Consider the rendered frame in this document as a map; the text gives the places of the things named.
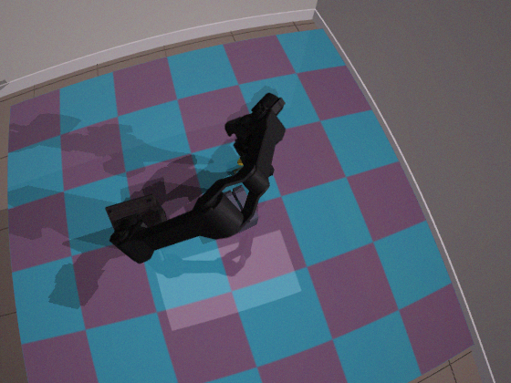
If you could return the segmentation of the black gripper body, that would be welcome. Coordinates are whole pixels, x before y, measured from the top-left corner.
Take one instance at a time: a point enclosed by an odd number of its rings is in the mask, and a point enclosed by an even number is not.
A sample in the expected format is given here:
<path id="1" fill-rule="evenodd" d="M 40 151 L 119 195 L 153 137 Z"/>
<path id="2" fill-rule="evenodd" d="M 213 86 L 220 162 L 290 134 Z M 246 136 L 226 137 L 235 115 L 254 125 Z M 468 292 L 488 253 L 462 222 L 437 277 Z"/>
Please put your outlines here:
<path id="1" fill-rule="evenodd" d="M 240 117 L 240 118 L 242 118 L 242 117 Z M 240 120 L 240 118 L 237 118 L 237 119 L 234 119 L 234 120 L 231 120 L 231 121 L 225 123 L 225 129 L 227 131 L 226 133 L 229 137 L 231 137 L 231 134 L 233 134 L 233 131 L 236 128 L 236 126 L 238 125 L 238 121 Z M 242 142 L 238 136 L 236 136 L 236 137 L 237 137 L 237 139 L 235 140 L 235 144 L 236 144 L 237 148 L 239 149 L 239 151 L 241 152 L 242 156 L 246 157 L 247 152 L 249 150 L 250 143 Z M 274 170 L 275 169 L 273 168 L 273 166 L 271 164 L 269 177 L 273 175 Z"/>

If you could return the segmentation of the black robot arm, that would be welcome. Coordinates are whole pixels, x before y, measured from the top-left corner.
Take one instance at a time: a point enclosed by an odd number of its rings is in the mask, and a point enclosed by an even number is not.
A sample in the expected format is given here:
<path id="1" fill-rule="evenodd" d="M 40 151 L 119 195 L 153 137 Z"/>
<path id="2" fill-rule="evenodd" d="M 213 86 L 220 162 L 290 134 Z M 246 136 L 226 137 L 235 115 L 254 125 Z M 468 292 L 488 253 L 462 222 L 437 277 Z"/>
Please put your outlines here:
<path id="1" fill-rule="evenodd" d="M 152 227 L 138 213 L 129 215 L 116 221 L 111 243 L 132 261 L 142 264 L 151 260 L 155 250 L 197 236 L 220 239 L 236 235 L 253 218 L 260 197 L 270 186 L 275 146 L 283 140 L 286 130 L 276 115 L 285 104 L 282 98 L 267 93 L 253 106 L 251 114 L 240 118 L 233 133 L 242 142 L 250 143 L 244 167 L 236 175 L 216 181 L 191 211 Z M 223 190 L 241 182 L 249 193 L 240 212 Z"/>

